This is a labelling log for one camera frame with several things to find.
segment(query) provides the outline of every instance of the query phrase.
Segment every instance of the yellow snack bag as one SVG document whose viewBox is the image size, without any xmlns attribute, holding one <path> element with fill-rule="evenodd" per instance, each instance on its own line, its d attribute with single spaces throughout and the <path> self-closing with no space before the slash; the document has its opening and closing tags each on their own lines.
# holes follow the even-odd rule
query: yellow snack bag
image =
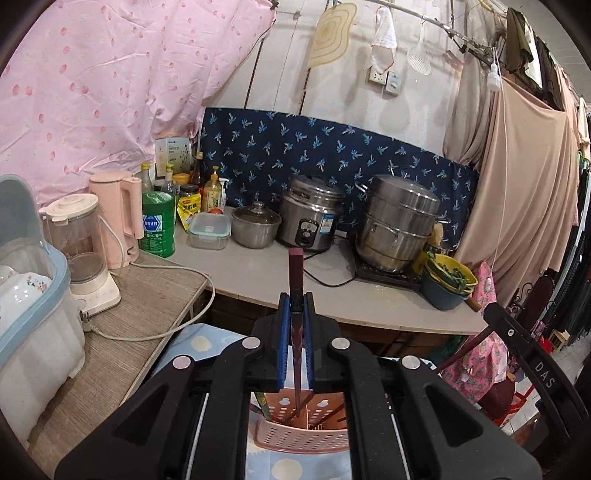
<svg viewBox="0 0 591 480">
<path fill-rule="evenodd" d="M 185 232 L 189 232 L 191 218 L 201 210 L 201 194 L 196 193 L 189 197 L 181 197 L 177 203 L 178 219 L 181 220 Z"/>
</svg>

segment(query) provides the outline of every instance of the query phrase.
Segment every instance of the navy blue floral cloth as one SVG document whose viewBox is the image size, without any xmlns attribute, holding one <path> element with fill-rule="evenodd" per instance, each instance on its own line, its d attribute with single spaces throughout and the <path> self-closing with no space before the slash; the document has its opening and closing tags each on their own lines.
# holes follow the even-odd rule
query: navy blue floral cloth
<svg viewBox="0 0 591 480">
<path fill-rule="evenodd" d="M 255 199 L 278 210 L 292 175 L 322 176 L 347 194 L 339 228 L 359 225 L 364 196 L 355 182 L 368 184 L 392 169 L 423 185 L 441 200 L 450 221 L 444 239 L 459 242 L 474 198 L 478 175 L 469 167 L 350 125 L 279 112 L 207 108 L 201 149 L 208 166 L 219 166 L 230 206 Z"/>
</svg>

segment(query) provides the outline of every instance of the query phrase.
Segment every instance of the pink plastic basket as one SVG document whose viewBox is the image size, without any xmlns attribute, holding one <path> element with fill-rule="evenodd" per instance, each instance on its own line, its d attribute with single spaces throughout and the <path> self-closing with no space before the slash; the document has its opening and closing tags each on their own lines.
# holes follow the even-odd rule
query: pink plastic basket
<svg viewBox="0 0 591 480">
<path fill-rule="evenodd" d="M 310 394 L 302 390 L 302 400 Z M 295 392 L 285 388 L 279 393 L 267 393 L 267 403 L 274 420 L 281 422 L 289 417 L 296 407 Z M 254 442 L 261 448 L 285 453 L 318 454 L 335 453 L 349 448 L 345 410 L 338 412 L 315 430 L 307 428 L 328 416 L 344 402 L 342 393 L 318 394 L 300 411 L 299 417 L 281 425 L 260 419 L 256 424 Z"/>
</svg>

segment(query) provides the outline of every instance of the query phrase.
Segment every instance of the wall switch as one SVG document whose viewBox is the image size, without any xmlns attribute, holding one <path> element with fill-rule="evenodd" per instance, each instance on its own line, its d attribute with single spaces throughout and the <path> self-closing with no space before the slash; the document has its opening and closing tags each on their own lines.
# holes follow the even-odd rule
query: wall switch
<svg viewBox="0 0 591 480">
<path fill-rule="evenodd" d="M 398 96 L 400 94 L 400 77 L 396 72 L 388 72 L 385 90 L 390 95 Z"/>
</svg>

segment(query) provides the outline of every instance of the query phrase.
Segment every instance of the pink fabric with red pattern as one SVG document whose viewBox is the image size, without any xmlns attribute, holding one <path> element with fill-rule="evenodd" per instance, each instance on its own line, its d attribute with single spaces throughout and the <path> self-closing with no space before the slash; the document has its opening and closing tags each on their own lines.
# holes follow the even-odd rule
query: pink fabric with red pattern
<svg viewBox="0 0 591 480">
<path fill-rule="evenodd" d="M 474 275 L 478 285 L 472 298 L 480 304 L 482 313 L 486 305 L 496 301 L 490 265 L 481 263 Z M 506 365 L 507 347 L 496 333 L 491 333 L 471 352 L 441 372 L 441 377 L 469 401 L 476 403 L 495 383 L 505 379 Z"/>
<path fill-rule="evenodd" d="M 39 204 L 98 171 L 137 169 L 154 140 L 194 130 L 271 26 L 269 0 L 55 2 L 0 77 L 0 174 Z"/>
</svg>

